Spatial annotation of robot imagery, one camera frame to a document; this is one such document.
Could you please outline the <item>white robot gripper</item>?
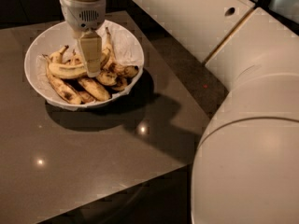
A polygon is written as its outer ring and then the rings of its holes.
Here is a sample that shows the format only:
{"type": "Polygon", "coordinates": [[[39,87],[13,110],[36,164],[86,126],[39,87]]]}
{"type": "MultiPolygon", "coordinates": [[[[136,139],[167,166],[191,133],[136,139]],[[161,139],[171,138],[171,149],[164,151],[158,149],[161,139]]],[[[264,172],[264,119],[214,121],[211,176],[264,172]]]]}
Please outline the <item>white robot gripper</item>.
{"type": "Polygon", "coordinates": [[[102,38],[97,30],[103,25],[106,0],[60,0],[65,21],[78,38],[78,50],[89,77],[101,69],[102,38]]]}

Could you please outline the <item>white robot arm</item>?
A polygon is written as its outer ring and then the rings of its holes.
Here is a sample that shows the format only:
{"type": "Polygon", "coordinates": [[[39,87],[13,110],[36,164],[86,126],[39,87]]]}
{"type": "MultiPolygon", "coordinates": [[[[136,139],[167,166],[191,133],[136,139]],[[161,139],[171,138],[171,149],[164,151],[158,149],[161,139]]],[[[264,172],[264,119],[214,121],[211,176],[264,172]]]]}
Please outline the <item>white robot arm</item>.
{"type": "Polygon", "coordinates": [[[250,0],[133,0],[226,87],[192,168],[192,224],[299,224],[299,36],[250,0]]]}

